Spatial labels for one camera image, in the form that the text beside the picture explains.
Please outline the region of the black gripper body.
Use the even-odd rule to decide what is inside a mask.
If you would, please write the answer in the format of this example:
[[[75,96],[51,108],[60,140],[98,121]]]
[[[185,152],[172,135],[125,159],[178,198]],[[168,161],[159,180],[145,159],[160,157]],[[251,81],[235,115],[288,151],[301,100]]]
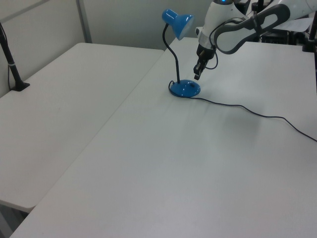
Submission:
[[[214,57],[215,50],[213,48],[211,49],[205,48],[202,45],[198,44],[196,54],[198,56],[198,64],[206,65],[208,61]]]

